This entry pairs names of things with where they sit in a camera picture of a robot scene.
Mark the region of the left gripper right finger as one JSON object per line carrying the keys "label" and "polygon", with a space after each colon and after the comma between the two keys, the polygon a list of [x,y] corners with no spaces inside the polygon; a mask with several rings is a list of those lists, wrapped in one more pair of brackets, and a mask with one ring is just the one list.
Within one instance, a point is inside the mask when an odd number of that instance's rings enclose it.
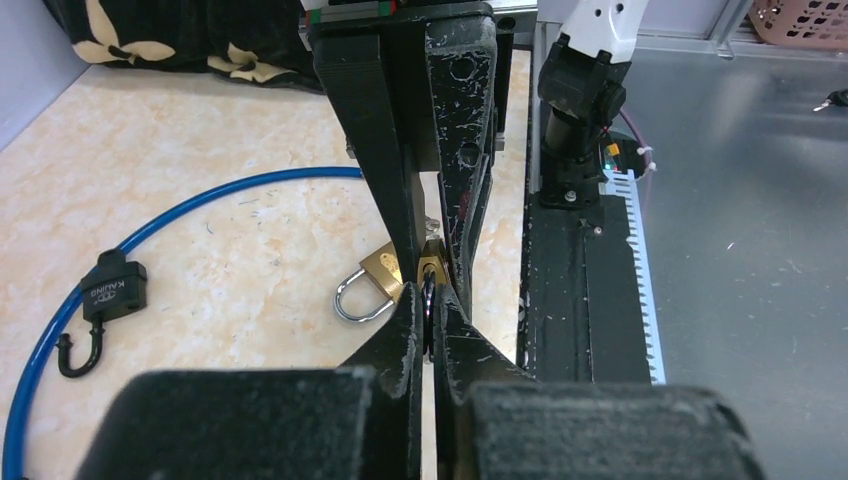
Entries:
{"label": "left gripper right finger", "polygon": [[736,412],[714,392],[632,383],[540,382],[433,295],[441,479],[761,479]]}

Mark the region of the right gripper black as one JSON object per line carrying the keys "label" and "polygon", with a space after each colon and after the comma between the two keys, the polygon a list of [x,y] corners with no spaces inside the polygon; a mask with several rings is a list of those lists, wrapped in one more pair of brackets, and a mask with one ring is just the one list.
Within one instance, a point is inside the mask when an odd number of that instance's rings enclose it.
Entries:
{"label": "right gripper black", "polygon": [[[487,165],[498,34],[514,33],[513,1],[302,1],[301,39],[316,25],[372,19],[440,18],[425,30],[440,199],[451,278],[472,316],[473,247]],[[411,150],[402,143],[376,34],[322,37],[313,46],[316,73],[350,142],[394,245],[402,279],[417,279],[425,241],[425,203]]]}

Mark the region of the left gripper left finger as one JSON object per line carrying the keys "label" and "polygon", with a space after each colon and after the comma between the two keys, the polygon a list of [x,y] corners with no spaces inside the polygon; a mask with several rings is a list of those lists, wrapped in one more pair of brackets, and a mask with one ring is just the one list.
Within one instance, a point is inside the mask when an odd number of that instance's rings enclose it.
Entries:
{"label": "left gripper left finger", "polygon": [[161,370],[116,396],[80,479],[417,479],[422,302],[332,369]]}

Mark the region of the large brass padlock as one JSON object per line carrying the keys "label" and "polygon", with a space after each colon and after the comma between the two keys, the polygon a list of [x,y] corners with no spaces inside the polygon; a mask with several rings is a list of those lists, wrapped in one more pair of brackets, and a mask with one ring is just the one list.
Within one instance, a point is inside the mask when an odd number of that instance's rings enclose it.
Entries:
{"label": "large brass padlock", "polygon": [[[382,295],[384,301],[367,314],[349,313],[342,304],[346,290],[363,278],[372,284]],[[345,321],[351,323],[370,322],[389,310],[400,298],[402,290],[403,278],[395,247],[392,242],[388,242],[362,259],[359,262],[359,268],[337,285],[333,307],[336,314]]]}

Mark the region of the small brass padlock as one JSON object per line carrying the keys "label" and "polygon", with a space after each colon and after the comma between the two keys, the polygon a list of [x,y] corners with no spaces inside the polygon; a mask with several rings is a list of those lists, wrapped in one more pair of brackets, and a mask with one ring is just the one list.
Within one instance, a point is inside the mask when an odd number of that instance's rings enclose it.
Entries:
{"label": "small brass padlock", "polygon": [[448,255],[440,228],[438,220],[430,217],[425,219],[426,238],[420,253],[417,278],[420,286],[424,285],[427,274],[435,275],[436,284],[451,283]]}

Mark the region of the black padlock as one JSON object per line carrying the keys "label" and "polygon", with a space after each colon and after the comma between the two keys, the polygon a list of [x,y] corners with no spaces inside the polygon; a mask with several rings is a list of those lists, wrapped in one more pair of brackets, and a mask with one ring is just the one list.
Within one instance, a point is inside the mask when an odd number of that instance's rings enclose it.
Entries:
{"label": "black padlock", "polygon": [[111,249],[98,256],[94,269],[79,284],[82,294],[82,317],[90,323],[90,353],[83,365],[70,364],[73,342],[63,333],[56,344],[58,370],[66,378],[89,374],[99,363],[104,349],[105,324],[136,313],[147,306],[148,273],[138,261],[128,261],[120,249]]}

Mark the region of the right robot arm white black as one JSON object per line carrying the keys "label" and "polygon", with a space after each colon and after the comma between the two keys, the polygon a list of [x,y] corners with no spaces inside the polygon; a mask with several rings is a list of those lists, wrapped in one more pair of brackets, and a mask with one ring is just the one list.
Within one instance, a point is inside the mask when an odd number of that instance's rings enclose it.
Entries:
{"label": "right robot arm white black", "polygon": [[[471,270],[506,116],[513,1],[307,1],[300,32],[393,243],[398,308],[420,318],[436,285],[471,302]],[[542,190],[595,204],[592,159],[626,98],[643,1],[580,1],[537,78],[550,110]]]}

